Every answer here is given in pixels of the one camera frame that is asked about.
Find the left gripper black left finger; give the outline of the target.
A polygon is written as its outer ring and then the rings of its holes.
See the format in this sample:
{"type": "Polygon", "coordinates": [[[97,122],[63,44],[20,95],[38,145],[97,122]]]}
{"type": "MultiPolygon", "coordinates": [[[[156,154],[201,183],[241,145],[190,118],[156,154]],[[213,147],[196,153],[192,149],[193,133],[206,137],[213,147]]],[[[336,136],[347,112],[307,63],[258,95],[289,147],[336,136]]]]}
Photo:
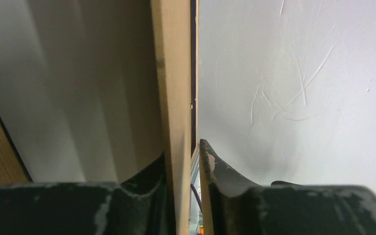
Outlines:
{"type": "Polygon", "coordinates": [[[0,235],[173,235],[165,158],[123,183],[0,187],[0,235]]]}

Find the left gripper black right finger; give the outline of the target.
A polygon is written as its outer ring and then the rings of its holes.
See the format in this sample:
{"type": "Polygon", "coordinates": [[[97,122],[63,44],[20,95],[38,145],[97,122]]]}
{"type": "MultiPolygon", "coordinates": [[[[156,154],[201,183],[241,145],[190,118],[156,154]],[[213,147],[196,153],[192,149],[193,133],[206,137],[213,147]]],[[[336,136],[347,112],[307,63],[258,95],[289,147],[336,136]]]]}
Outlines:
{"type": "Polygon", "coordinates": [[[207,235],[376,235],[376,194],[363,186],[260,186],[199,142],[207,235]]]}

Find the wooden picture frame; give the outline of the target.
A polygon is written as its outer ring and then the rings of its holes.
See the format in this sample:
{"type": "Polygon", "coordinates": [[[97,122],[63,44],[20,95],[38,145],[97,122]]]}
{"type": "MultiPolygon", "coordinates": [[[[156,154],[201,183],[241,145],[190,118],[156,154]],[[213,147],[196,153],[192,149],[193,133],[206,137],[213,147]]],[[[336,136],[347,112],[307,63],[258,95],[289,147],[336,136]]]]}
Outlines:
{"type": "MultiPolygon", "coordinates": [[[[186,235],[188,234],[189,224],[191,140],[194,137],[191,124],[190,93],[191,5],[188,0],[149,0],[149,2],[153,26],[161,134],[164,144],[160,156],[164,156],[165,162],[168,209],[175,222],[174,235],[186,235]]],[[[11,180],[9,183],[1,183],[0,187],[24,183],[88,182],[33,181],[1,117],[0,129],[2,130],[0,138],[8,141],[9,153],[15,155],[11,162],[19,164],[22,174],[27,177],[26,181],[11,180]]]]}

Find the beach landscape photo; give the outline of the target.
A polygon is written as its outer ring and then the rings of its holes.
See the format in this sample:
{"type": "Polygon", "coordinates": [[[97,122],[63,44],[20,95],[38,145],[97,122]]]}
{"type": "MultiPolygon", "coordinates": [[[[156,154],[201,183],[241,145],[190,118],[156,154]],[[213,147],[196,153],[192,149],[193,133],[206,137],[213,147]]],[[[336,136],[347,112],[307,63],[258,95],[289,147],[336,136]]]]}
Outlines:
{"type": "Polygon", "coordinates": [[[123,182],[152,163],[150,2],[0,0],[0,117],[35,182],[123,182]]]}

